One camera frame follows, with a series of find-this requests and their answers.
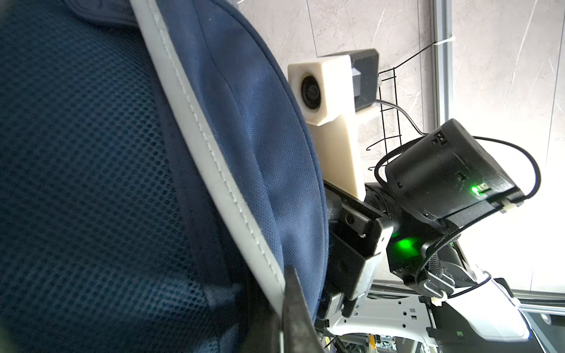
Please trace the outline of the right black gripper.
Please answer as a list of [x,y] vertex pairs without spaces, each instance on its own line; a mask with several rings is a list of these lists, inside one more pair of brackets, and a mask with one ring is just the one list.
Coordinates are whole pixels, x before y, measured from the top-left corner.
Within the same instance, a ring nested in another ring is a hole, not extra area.
[[330,250],[317,319],[349,318],[368,294],[394,230],[391,208],[369,187],[368,200],[325,182]]

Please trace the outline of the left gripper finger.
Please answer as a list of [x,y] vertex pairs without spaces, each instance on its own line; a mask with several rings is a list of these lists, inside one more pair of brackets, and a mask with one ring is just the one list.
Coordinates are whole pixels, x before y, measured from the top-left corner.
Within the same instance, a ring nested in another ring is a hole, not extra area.
[[322,353],[324,350],[318,341],[296,269],[293,266],[286,266],[284,276],[282,351]]

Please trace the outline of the navy blue backpack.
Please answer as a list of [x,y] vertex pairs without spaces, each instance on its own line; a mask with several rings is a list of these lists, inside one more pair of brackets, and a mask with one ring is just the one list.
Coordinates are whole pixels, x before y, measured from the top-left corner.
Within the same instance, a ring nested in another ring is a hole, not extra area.
[[283,352],[329,220],[313,141],[231,1],[1,3],[1,350]]

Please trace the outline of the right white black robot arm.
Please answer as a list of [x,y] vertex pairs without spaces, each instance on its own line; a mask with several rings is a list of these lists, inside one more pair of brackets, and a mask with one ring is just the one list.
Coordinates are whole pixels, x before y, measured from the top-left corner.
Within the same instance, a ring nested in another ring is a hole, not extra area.
[[524,193],[455,120],[390,151],[375,178],[362,197],[325,183],[330,253],[314,326],[329,350],[551,351],[534,314],[563,316],[564,303],[515,296],[458,241],[540,181]]

